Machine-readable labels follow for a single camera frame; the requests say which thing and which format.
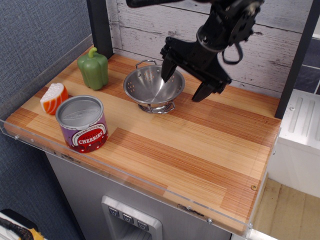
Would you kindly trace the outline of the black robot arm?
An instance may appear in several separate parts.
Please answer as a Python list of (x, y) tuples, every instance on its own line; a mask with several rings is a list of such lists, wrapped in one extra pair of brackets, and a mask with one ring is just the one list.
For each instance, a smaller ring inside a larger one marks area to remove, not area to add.
[(239, 58), (243, 58), (240, 42), (247, 41), (253, 34), (252, 27), (262, 4), (261, 0), (213, 0), (209, 17), (198, 29), (195, 42), (165, 39), (160, 52), (162, 79), (167, 82), (176, 67), (181, 67), (201, 81), (193, 95), (194, 102), (212, 93), (221, 93), (232, 79), (221, 67), (218, 54), (234, 45)]

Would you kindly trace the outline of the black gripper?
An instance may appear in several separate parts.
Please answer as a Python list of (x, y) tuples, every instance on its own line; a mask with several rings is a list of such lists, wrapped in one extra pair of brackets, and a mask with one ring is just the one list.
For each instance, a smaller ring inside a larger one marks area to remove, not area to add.
[(201, 102), (212, 93), (222, 93), (231, 83), (231, 78), (221, 67), (218, 53), (226, 49), (230, 30), (219, 26), (201, 26), (196, 33), (195, 42), (183, 41), (171, 36), (166, 37), (160, 53), (163, 57), (161, 77), (166, 83), (181, 67), (201, 81), (192, 100)]

